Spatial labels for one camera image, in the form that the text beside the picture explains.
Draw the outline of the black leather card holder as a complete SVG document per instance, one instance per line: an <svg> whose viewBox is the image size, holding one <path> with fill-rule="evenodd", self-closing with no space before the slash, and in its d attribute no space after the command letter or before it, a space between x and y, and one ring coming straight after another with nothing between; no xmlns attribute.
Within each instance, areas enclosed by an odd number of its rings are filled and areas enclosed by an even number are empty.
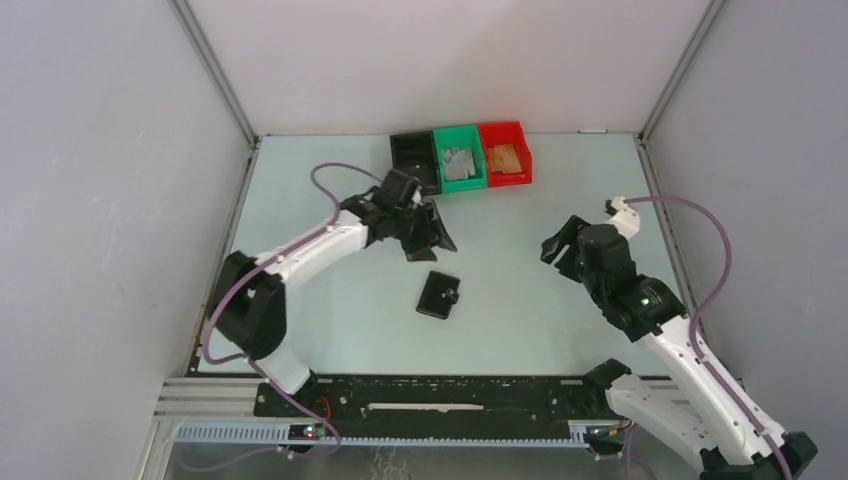
<svg viewBox="0 0 848 480"><path fill-rule="evenodd" d="M419 296L415 311L439 320L446 320L459 301L461 280L438 271L430 271Z"/></svg>

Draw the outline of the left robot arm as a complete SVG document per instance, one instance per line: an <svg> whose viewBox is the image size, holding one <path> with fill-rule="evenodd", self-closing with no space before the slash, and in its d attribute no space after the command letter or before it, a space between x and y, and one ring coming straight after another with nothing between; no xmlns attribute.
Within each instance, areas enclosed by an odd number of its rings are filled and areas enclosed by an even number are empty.
<svg viewBox="0 0 848 480"><path fill-rule="evenodd" d="M287 296L337 261L387 239L409 262L434 261L436 249L454 252L435 202L417 187L403 193L372 187L340 202L329 221L258 256L230 254L208 306L209 330L221 333L256 373L279 388L278 404L304 416L316 403L313 370L288 340Z"/></svg>

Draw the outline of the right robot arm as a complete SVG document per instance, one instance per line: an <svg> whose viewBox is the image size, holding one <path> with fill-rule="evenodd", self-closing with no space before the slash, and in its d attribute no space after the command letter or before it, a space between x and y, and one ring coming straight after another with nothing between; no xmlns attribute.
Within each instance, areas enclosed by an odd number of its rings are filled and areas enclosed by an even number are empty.
<svg viewBox="0 0 848 480"><path fill-rule="evenodd" d="M543 241L540 259L582 284L605 320L667 371L690 409L650 392L626 365L590 370L581 392L596 418L634 421L682 457L702 479L797 479L818 453L744 391L706 345L681 301L662 281L638 273L629 240L640 217L625 208L600 224L573 215Z"/></svg>

